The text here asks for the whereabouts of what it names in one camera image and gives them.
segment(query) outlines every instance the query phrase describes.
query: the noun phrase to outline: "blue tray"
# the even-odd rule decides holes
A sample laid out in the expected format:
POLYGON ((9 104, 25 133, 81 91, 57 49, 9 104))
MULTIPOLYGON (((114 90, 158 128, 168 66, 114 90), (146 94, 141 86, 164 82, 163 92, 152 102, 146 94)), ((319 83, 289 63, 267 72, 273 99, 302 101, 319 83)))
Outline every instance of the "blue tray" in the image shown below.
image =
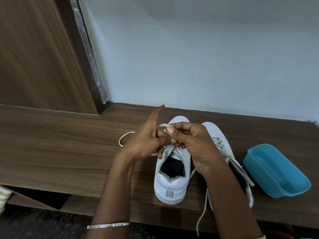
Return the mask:
POLYGON ((272 198, 299 195, 311 187, 309 179, 272 145, 249 149, 243 164, 272 198))

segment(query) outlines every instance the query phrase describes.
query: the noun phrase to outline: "fingernail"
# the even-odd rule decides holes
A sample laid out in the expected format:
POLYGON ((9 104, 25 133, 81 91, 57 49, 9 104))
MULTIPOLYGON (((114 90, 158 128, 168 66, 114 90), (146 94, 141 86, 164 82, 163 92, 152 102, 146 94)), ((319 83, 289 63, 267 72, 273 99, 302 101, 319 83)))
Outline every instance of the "fingernail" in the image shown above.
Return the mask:
POLYGON ((171 126, 167 127, 166 128, 166 131, 169 133, 169 134, 172 134, 174 132, 174 128, 172 128, 171 126))

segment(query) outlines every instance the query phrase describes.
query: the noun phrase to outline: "hand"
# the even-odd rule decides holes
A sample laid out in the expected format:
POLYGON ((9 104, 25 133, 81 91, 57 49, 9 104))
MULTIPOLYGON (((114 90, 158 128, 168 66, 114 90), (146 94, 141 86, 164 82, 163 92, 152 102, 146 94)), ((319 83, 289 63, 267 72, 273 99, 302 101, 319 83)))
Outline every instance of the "hand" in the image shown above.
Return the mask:
POLYGON ((157 130, 157 118, 164 105, 157 107, 147 121, 133 134, 122 148, 122 153, 133 157, 134 160, 145 158, 157 152, 157 157, 162 158, 164 146, 175 144, 166 132, 157 130))
POLYGON ((196 170, 203 175, 210 172, 213 163, 222 159, 206 127, 202 124, 178 122, 170 124, 167 132, 177 141, 175 146, 187 148, 196 170))

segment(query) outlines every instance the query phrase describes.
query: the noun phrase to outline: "white sneaker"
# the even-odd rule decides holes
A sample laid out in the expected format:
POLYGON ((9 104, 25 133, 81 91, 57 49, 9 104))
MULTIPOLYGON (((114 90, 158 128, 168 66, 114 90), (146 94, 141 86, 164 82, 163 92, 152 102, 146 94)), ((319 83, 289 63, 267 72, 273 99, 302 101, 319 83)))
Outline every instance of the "white sneaker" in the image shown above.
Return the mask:
MULTIPOLYGON (((173 118, 170 123, 189 122, 184 116, 173 118)), ((190 173, 190 154, 186 148, 174 145, 165 147, 162 159, 157 159, 154 191, 157 198, 168 205, 180 203, 185 195, 190 173)))
MULTIPOLYGON (((253 203, 254 203, 254 199, 253 199, 249 185, 254 186, 254 183, 250 180, 250 178, 248 177, 245 170, 242 169, 241 165, 235 159, 234 154, 232 152, 232 149, 230 148, 230 145, 229 145, 225 135, 222 133, 222 131, 212 122, 204 122, 204 123, 202 123, 202 125, 204 125, 206 127, 208 133, 210 134, 212 140, 214 141, 214 144, 216 145, 218 150, 221 152, 222 156, 225 158, 225 162, 227 164, 231 163, 233 165, 233 167, 236 169, 236 171, 245 179, 245 194, 248 198, 249 206, 250 206, 250 208, 252 208, 253 203)), ((197 225, 196 225, 197 235, 198 235, 199 222, 206 211, 207 199, 209 201, 209 205, 210 205, 211 209, 213 210, 211 199, 210 199, 209 193, 208 193, 208 189, 206 190, 204 211, 203 211, 203 213, 202 213, 201 217, 199 218, 197 225)))

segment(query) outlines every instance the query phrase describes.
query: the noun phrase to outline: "silver bracelet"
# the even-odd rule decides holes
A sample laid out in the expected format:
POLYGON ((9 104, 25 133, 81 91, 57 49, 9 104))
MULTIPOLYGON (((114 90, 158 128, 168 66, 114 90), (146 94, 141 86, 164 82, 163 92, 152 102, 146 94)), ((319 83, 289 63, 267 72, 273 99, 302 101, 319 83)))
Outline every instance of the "silver bracelet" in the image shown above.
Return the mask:
POLYGON ((121 226, 129 226, 130 222, 119 222, 119 223, 109 223, 109 224, 97 224, 97 225, 89 225, 86 229, 99 229, 106 227, 121 227, 121 226))

